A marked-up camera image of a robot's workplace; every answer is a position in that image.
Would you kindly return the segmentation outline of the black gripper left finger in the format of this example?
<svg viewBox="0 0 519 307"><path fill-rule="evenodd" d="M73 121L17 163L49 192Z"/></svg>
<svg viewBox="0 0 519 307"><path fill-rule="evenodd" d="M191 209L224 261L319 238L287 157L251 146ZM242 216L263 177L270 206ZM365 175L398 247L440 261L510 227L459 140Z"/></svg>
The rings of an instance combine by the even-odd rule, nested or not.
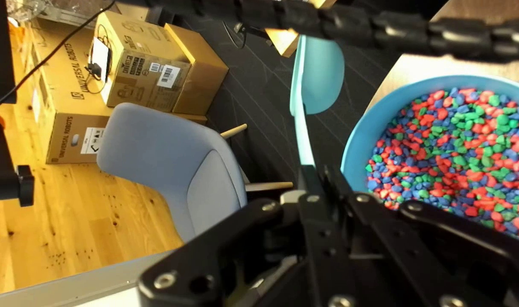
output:
<svg viewBox="0 0 519 307"><path fill-rule="evenodd" d="M355 307L347 189L338 169L302 167L294 201L254 199L147 267L137 283L140 305L234 307L253 281L270 278L249 307Z"/></svg>

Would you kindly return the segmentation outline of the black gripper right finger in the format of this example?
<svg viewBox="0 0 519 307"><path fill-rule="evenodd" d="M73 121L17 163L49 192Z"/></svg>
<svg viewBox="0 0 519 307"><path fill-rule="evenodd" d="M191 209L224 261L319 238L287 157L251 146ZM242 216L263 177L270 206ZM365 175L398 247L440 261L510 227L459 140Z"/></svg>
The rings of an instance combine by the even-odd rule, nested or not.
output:
<svg viewBox="0 0 519 307"><path fill-rule="evenodd" d="M336 167L323 175L341 209L350 259L387 273L398 303L519 307L517 238L417 199L389 211Z"/></svg>

